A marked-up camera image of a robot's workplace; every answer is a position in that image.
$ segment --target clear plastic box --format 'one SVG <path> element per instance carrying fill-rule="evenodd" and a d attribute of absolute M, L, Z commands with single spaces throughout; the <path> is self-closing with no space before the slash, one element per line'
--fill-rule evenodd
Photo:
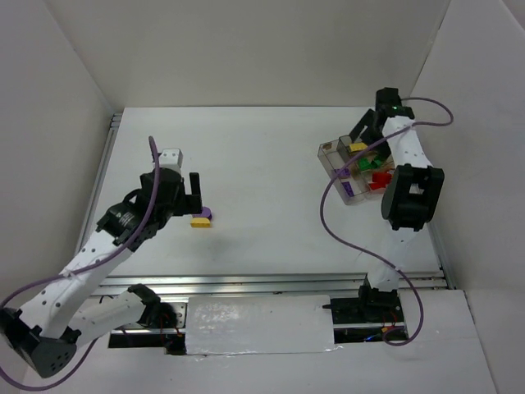
<path fill-rule="evenodd" d="M 358 154 L 358 152 L 350 152 L 350 144 L 352 144 L 350 137 L 343 135 L 338 140 L 319 145 L 317 157 L 330 178 L 332 178 L 352 156 Z M 377 152 L 375 151 L 370 151 L 363 156 L 363 158 L 369 162 L 376 157 Z M 358 163 L 354 162 L 339 175 L 338 179 L 334 182 L 334 187 L 346 205 L 356 204 L 364 199 L 374 199 L 378 195 L 381 196 L 385 189 L 371 189 L 369 184 L 372 183 L 373 173 L 388 172 L 392 168 L 392 164 L 392 159 L 388 158 L 377 168 L 362 170 L 359 168 Z"/>

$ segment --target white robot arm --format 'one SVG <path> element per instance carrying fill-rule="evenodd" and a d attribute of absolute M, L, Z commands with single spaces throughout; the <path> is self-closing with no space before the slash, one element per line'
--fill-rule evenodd
<path fill-rule="evenodd" d="M 121 203 L 110 207 L 98 221 L 96 231 L 82 250 L 62 269 L 64 279 L 47 285 L 18 310 L 0 309 L 0 332 L 42 378 L 62 370 L 77 348 L 121 325 L 137 322 L 155 328 L 160 318 L 166 316 L 171 319 L 169 323 L 176 323 L 171 306 L 140 284 L 131 286 L 114 300 L 80 309 L 100 282 L 144 241 L 155 236 L 169 218 L 202 211 L 198 173 L 190 173 L 191 194 L 185 193 L 180 174 L 182 152 L 163 150 L 159 164 L 153 210 L 144 229 L 127 249 L 96 268 L 78 275 L 73 273 L 115 254 L 139 228 L 152 195 L 153 172 L 143 174 L 141 189 L 133 190 Z"/>
<path fill-rule="evenodd" d="M 383 126 L 383 135 L 387 137 L 413 123 L 414 120 L 409 117 L 390 117 Z M 414 128 L 410 128 L 403 134 L 390 138 L 388 145 L 394 163 L 397 166 L 409 164 L 411 167 L 421 169 L 432 167 L 432 164 L 423 152 Z M 410 192 L 418 194 L 420 190 L 416 185 L 413 185 L 410 188 Z M 389 231 L 386 231 L 385 236 L 381 240 L 378 253 L 391 261 L 397 268 L 404 269 L 409 247 L 412 240 L 419 235 L 419 232 L 416 232 L 412 227 L 400 227 L 397 230 L 393 230 L 389 222 L 385 222 L 385 226 L 388 227 Z M 379 291 L 390 292 L 399 288 L 399 274 L 376 259 L 371 262 L 367 279 L 370 286 Z"/>
<path fill-rule="evenodd" d="M 381 202 L 381 215 L 389 231 L 378 252 L 398 269 L 404 268 L 418 231 L 432 219 L 445 179 L 443 170 L 434 168 L 423 152 L 412 127 L 414 118 L 412 108 L 403 106 L 398 90 L 384 88 L 377 91 L 376 111 L 369 110 L 350 133 L 352 140 L 360 136 L 363 142 L 372 144 L 410 127 L 376 147 L 383 157 L 391 155 L 396 165 Z M 397 298 L 398 288 L 399 274 L 377 260 L 371 263 L 360 297 L 367 305 L 389 307 Z"/>

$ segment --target white table surface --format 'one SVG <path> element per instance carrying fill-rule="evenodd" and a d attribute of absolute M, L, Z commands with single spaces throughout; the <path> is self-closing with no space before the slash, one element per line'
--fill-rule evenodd
<path fill-rule="evenodd" d="M 348 134 L 366 108 L 127 108 L 94 217 L 139 186 L 151 170 L 148 135 L 159 150 L 181 148 L 183 173 L 199 172 L 212 229 L 173 218 L 113 276 L 365 273 L 369 256 L 331 239 L 319 219 L 329 181 L 319 144 Z M 346 206 L 333 190 L 326 218 L 344 238 L 377 250 L 389 231 L 380 200 Z M 425 228 L 408 273 L 439 272 Z"/>
<path fill-rule="evenodd" d="M 411 291 L 401 291 L 400 297 L 412 332 L 419 317 L 417 304 Z M 164 355 L 159 348 L 108 349 L 103 337 L 75 375 L 48 392 L 495 394 L 464 293 L 421 291 L 421 297 L 425 324 L 408 346 L 346 343 L 322 353 L 203 357 Z M 299 330 L 296 335 L 308 334 Z M 83 353 L 79 350 L 71 365 Z M 24 383 L 49 384 L 31 368 Z"/>

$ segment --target white wall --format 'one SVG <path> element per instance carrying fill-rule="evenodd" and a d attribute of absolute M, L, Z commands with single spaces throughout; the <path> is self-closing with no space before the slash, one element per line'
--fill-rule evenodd
<path fill-rule="evenodd" d="M 420 136 L 445 169 L 435 223 L 501 393 L 525 386 L 516 335 L 525 324 L 524 65 L 525 31 L 501 1 L 453 0 L 413 92 L 456 116 Z M 437 117 L 414 107 L 418 117 Z"/>
<path fill-rule="evenodd" d="M 109 111 L 43 2 L 1 1 L 0 296 L 73 253 Z M 24 366 L 5 346 L 2 367 Z M 0 392 L 11 388 L 0 382 Z"/>
<path fill-rule="evenodd" d="M 45 0 L 117 108 L 411 91 L 449 0 Z"/>

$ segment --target cable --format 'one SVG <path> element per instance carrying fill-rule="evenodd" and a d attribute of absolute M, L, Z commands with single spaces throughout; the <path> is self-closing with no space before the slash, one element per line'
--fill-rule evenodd
<path fill-rule="evenodd" d="M 102 304 L 102 301 L 104 300 L 104 297 L 109 297 L 111 298 L 112 300 L 114 300 L 113 296 L 112 295 L 101 295 L 100 297 L 100 300 L 98 300 L 98 303 L 99 304 Z M 128 341 L 128 345 L 130 347 L 132 347 L 132 344 L 131 344 L 131 337 L 130 337 L 130 334 L 128 334 L 128 332 L 123 328 L 123 326 L 120 326 L 120 327 L 117 327 L 119 330 L 122 331 L 122 333 L 124 335 L 126 335 L 126 340 Z"/>
<path fill-rule="evenodd" d="M 355 162 L 356 160 L 359 160 L 364 154 L 366 154 L 367 152 L 371 151 L 372 149 L 374 149 L 375 147 L 377 147 L 379 144 L 382 144 L 383 142 L 387 141 L 388 139 L 390 138 L 393 138 L 393 137 L 396 137 L 397 135 L 400 135 L 402 133 L 404 133 L 405 131 L 408 131 L 410 130 L 411 127 L 415 127 L 415 126 L 436 126 L 436 127 L 444 127 L 444 126 L 449 126 L 452 124 L 452 122 L 454 121 L 454 114 L 443 104 L 443 103 L 440 103 L 439 101 L 436 101 L 432 98 L 425 98 L 425 97 L 408 97 L 408 98 L 403 98 L 403 101 L 405 100 L 420 100 L 420 101 L 427 101 L 429 103 L 434 103 L 438 106 L 440 106 L 441 108 L 443 108 L 449 115 L 449 120 L 444 122 L 444 123 L 438 123 L 438 122 L 434 122 L 434 121 L 415 121 L 414 123 L 412 123 L 411 125 L 409 126 L 406 126 L 404 128 L 402 128 L 401 130 L 399 131 L 396 131 L 395 133 L 393 134 L 390 134 L 388 135 L 387 137 L 383 137 L 381 138 L 380 140 L 374 142 L 373 144 L 370 144 L 366 149 L 362 150 L 361 152 L 359 152 L 357 155 L 353 156 L 348 162 L 345 163 L 345 165 L 343 165 L 333 176 L 332 178 L 330 179 L 330 182 L 328 182 L 328 185 L 326 186 L 326 189 L 325 191 L 323 192 L 322 194 L 322 197 L 321 197 L 321 203 L 319 205 L 319 217 L 321 218 L 321 223 L 322 223 L 322 226 L 325 228 L 326 232 L 328 232 L 328 234 L 330 234 L 330 236 L 332 238 L 334 238 L 336 241 L 339 241 L 341 244 L 343 245 L 346 245 L 352 249 L 356 249 L 362 253 L 365 253 L 365 254 L 369 254 L 371 255 L 372 257 L 375 257 L 376 259 L 382 261 L 383 263 L 385 263 L 388 267 L 392 268 L 393 270 L 395 270 L 406 282 L 407 284 L 409 285 L 410 287 L 410 290 L 412 290 L 414 296 L 416 297 L 416 301 L 418 302 L 418 306 L 419 306 L 419 323 L 418 323 L 418 326 L 416 327 L 416 330 L 414 331 L 413 335 L 407 339 L 406 341 L 402 341 L 402 342 L 391 342 L 388 340 L 388 338 L 386 337 L 386 334 L 389 333 L 389 332 L 392 332 L 394 330 L 402 330 L 403 328 L 402 327 L 398 327 L 398 328 L 393 328 L 391 330 L 388 330 L 387 332 L 383 333 L 383 341 L 388 344 L 388 345 L 391 345 L 391 346 L 404 346 L 404 345 L 408 345 L 411 341 L 413 341 L 418 335 L 419 333 L 421 332 L 421 328 L 423 326 L 423 321 L 425 319 L 425 312 L 423 310 L 423 302 L 421 301 L 421 297 L 419 296 L 419 293 L 418 293 L 418 289 L 416 289 L 416 287 L 413 285 L 412 281 L 410 280 L 409 277 L 407 277 L 407 275 L 400 269 L 398 269 L 393 263 L 391 263 L 390 261 L 388 261 L 387 259 L 385 259 L 384 257 L 380 256 L 379 254 L 377 253 L 374 253 L 372 252 L 371 250 L 368 250 L 366 248 L 363 248 L 361 246 L 358 246 L 358 245 L 355 245 L 355 244 L 352 244 L 348 241 L 345 241 L 343 240 L 342 238 L 340 238 L 338 235 L 336 235 L 329 227 L 328 225 L 326 224 L 326 219 L 325 219 L 325 202 L 326 202 L 326 197 L 328 196 L 328 191 L 330 191 L 330 188 L 334 185 L 334 182 L 336 181 L 336 179 L 339 177 L 339 175 L 350 165 L 352 164 L 353 162 Z"/>
<path fill-rule="evenodd" d="M 127 239 L 126 242 L 124 242 L 121 246 L 119 246 L 117 249 L 115 249 L 111 254 L 109 254 L 104 259 L 101 259 L 98 263 L 88 265 L 87 267 L 83 267 L 80 269 L 76 269 L 72 273 L 75 275 L 79 275 L 81 273 L 85 273 L 91 269 L 95 269 L 97 267 L 100 267 L 101 265 L 104 265 L 108 262 L 110 262 L 112 259 L 114 259 L 116 256 L 118 256 L 123 250 L 126 250 L 140 235 L 142 230 L 145 228 L 146 223 L 148 223 L 149 217 L 151 216 L 151 212 L 153 211 L 153 206 L 155 205 L 155 200 L 157 199 L 157 192 L 158 192 L 158 184 L 160 183 L 160 175 L 161 175 L 161 166 L 158 161 L 158 151 L 157 146 L 155 145 L 155 139 L 152 136 L 149 136 L 148 138 L 149 142 L 149 149 L 151 150 L 151 154 L 153 156 L 153 162 L 155 165 L 154 172 L 154 178 L 153 178 L 153 190 L 151 193 L 151 198 L 149 200 L 148 207 L 146 208 L 146 213 L 144 214 L 144 217 L 142 218 L 142 221 L 140 222 L 139 226 L 135 229 L 134 233 Z M 31 282 L 25 286 L 22 286 L 20 289 L 13 291 L 10 295 L 6 297 L 4 301 L 0 304 L 0 308 L 5 308 L 7 303 L 11 301 L 13 298 L 18 296 L 19 294 L 23 293 L 24 291 L 28 291 L 29 289 L 32 289 L 33 287 L 41 286 L 41 285 L 47 285 L 51 282 L 55 281 L 61 281 L 66 279 L 66 277 L 63 277 L 62 275 L 54 275 L 52 277 L 47 277 L 45 279 L 40 279 L 39 281 Z M 56 381 L 55 383 L 51 383 L 47 386 L 41 386 L 41 387 L 31 387 L 26 386 L 22 383 L 19 383 L 15 381 L 13 378 L 11 378 L 9 375 L 7 375 L 6 371 L 3 370 L 2 367 L 0 367 L 0 377 L 2 377 L 6 382 L 11 384 L 12 386 L 20 389 L 20 390 L 26 390 L 28 392 L 43 392 L 45 390 L 49 390 L 51 388 L 54 388 L 62 383 L 64 383 L 67 379 L 69 379 L 73 373 L 77 371 L 77 369 L 84 363 L 86 357 L 88 356 L 89 352 L 93 349 L 93 346 L 97 340 L 95 339 L 92 341 L 88 349 L 85 351 L 84 355 L 82 355 L 82 358 L 79 360 L 77 365 L 62 379 Z"/>

